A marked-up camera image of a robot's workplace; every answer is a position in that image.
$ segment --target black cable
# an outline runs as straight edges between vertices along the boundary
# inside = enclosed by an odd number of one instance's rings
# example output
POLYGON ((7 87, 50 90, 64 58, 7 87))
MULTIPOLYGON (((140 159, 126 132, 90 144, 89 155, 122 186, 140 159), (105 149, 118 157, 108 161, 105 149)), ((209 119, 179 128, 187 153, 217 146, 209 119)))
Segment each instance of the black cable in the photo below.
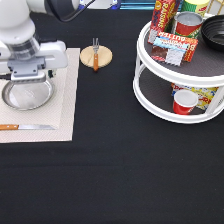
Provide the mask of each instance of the black cable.
POLYGON ((54 5, 51 3, 51 0, 46 0, 47 3, 48 3, 48 6, 51 10, 51 12, 54 14, 54 16, 61 22, 63 23, 67 23, 67 22, 70 22, 72 21, 73 19, 75 19, 80 13, 82 13, 90 4, 92 4, 93 2, 95 2, 96 0, 92 0, 91 2, 89 2, 88 4, 85 5, 85 7, 83 9, 81 9, 80 11, 78 11, 74 16, 72 16, 71 18, 69 19, 62 19, 60 18, 60 16, 58 15, 57 11, 55 10, 54 8, 54 5))
POLYGON ((11 80, 11 74, 6 74, 6 75, 0 75, 0 79, 4 79, 4 80, 11 80))

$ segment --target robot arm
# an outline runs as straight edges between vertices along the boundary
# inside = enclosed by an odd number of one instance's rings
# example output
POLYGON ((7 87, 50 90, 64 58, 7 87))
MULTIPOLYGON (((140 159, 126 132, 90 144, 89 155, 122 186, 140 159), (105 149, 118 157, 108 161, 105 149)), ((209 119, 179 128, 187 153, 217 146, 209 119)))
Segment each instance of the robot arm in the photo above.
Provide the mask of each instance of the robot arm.
POLYGON ((29 14, 46 13, 67 22, 77 16, 78 6, 79 0, 1 0, 0 73, 11 73, 15 82, 36 82, 46 79, 41 70, 66 67, 65 44, 39 43, 29 14))

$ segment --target black bowl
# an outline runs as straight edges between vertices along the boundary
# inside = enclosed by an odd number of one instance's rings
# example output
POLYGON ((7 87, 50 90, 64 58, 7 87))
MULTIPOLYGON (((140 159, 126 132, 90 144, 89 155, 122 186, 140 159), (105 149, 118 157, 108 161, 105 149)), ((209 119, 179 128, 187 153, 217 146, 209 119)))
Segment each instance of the black bowl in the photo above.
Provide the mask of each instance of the black bowl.
POLYGON ((206 19, 202 24, 201 34, 209 47, 224 52, 224 15, 206 19))

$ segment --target fork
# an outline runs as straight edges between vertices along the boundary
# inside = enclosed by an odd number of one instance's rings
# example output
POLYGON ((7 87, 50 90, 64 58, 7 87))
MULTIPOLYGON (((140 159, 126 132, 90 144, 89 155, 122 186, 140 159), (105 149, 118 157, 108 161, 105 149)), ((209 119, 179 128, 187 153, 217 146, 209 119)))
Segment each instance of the fork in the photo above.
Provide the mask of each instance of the fork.
POLYGON ((97 51, 99 50, 99 41, 98 38, 93 38, 93 50, 94 50, 94 62, 93 62, 93 70, 96 72, 99 69, 98 66, 98 54, 97 51))

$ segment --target shelf tier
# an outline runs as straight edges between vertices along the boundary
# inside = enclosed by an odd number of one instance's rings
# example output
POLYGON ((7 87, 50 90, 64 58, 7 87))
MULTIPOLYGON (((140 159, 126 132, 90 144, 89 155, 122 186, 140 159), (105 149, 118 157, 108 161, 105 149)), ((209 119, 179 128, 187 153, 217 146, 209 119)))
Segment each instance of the shelf tier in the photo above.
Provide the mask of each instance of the shelf tier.
POLYGON ((137 52, 145 66, 157 76, 178 84, 193 87, 218 87, 224 85, 224 52, 210 49, 199 36, 192 61, 181 67, 158 63, 150 57, 152 45, 147 43, 151 22, 142 29, 137 42, 137 52))
POLYGON ((212 114, 199 108, 194 108, 191 115, 175 114, 171 83, 153 74, 144 64, 140 66, 138 77, 133 82, 138 101, 149 112, 165 120, 184 124, 200 123, 216 117, 224 109, 223 101, 212 114))

